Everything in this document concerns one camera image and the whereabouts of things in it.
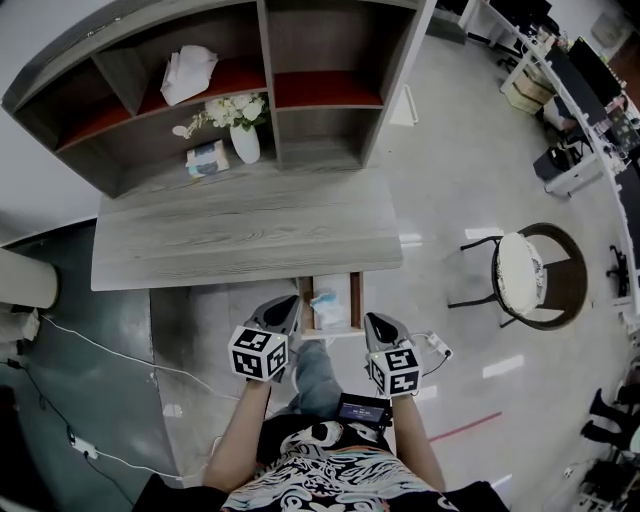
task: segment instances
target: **computer monitor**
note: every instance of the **computer monitor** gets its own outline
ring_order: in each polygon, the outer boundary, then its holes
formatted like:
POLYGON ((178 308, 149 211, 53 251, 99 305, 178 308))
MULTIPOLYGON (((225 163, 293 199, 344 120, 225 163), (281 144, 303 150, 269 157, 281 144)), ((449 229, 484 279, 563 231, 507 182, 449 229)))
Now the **computer monitor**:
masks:
POLYGON ((591 86, 602 105, 607 106, 622 93, 618 79, 584 39, 579 38, 571 47, 569 60, 591 86))
POLYGON ((580 110, 588 114, 590 126, 595 126, 600 121, 607 119, 607 111, 602 101, 593 91, 587 79, 578 71, 569 56, 559 46, 551 48, 545 58, 549 61, 578 107, 580 107, 580 110))
POLYGON ((543 25, 549 16, 551 4, 546 0, 534 0, 529 2, 531 10, 531 18, 536 25, 543 25))

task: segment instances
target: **white wall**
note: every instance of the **white wall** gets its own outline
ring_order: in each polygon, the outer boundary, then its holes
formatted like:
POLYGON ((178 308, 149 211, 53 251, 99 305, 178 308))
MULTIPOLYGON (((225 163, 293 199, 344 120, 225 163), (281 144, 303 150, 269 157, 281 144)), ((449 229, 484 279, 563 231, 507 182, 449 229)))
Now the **white wall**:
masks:
MULTIPOLYGON (((591 46, 599 53, 612 57, 618 51, 620 46, 629 37, 632 32, 632 26, 629 22, 625 22, 625 30, 623 36, 614 48, 605 49, 591 35, 591 27, 603 12, 614 17, 622 15, 622 8, 616 0, 548 0, 552 5, 550 16, 558 22, 560 30, 569 34, 571 39, 577 39, 579 36, 584 37, 591 46)), ((466 24, 467 32, 472 32, 479 36, 488 37, 493 21, 491 15, 486 9, 483 9, 477 0, 469 0, 475 2, 474 12, 466 24)), ((502 44, 511 46, 515 42, 515 38, 511 36, 505 37, 502 44)))
MULTIPOLYGON (((109 0, 6 0, 0 96, 49 42, 109 0)), ((95 217, 100 194, 0 109, 0 245, 95 217)))

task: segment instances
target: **red line on floor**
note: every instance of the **red line on floor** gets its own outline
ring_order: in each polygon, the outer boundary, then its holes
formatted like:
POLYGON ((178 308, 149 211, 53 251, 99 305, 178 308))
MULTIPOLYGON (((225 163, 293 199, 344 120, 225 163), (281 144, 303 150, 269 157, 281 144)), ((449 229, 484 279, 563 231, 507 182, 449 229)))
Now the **red line on floor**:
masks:
POLYGON ((495 418, 497 418, 498 416, 502 416, 502 412, 497 412, 495 414, 492 414, 491 416, 487 416, 486 418, 482 418, 478 421, 474 421, 473 423, 469 423, 468 425, 465 425, 464 427, 460 427, 460 428, 456 428, 454 430, 451 430, 449 432, 446 432, 444 434, 440 434, 439 436, 436 437, 432 437, 431 439, 429 439, 429 441, 431 441, 432 443, 435 443, 436 441, 439 441, 440 439, 444 439, 445 437, 450 437, 453 436, 455 434, 459 434, 460 432, 464 432, 465 430, 469 430, 473 427, 477 427, 478 425, 482 425, 483 423, 486 423, 487 421, 491 421, 495 418))

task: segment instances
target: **power strip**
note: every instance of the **power strip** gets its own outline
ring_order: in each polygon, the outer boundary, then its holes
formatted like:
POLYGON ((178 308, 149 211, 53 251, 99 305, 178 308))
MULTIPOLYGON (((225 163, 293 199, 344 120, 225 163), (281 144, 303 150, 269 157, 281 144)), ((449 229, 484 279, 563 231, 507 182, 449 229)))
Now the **power strip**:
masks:
POLYGON ((73 432, 71 432, 71 429, 67 429, 67 437, 69 438, 69 444, 73 446, 75 450, 78 450, 83 455, 86 453, 92 459, 98 458, 98 451, 95 445, 75 436, 73 432))
POLYGON ((448 359, 451 359, 453 357, 453 350, 451 350, 435 332, 428 331, 427 333, 425 333, 425 337, 427 339, 427 343, 429 343, 429 345, 440 352, 443 357, 446 357, 448 359))

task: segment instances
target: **round white seat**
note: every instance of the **round white seat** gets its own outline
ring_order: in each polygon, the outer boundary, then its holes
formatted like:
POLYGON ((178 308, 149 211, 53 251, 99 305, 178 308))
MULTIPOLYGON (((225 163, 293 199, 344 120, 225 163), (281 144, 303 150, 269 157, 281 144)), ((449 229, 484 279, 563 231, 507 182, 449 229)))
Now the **round white seat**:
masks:
POLYGON ((532 248, 520 233, 509 233, 498 246, 498 284, 505 305, 521 315, 538 305, 538 274, 532 248))

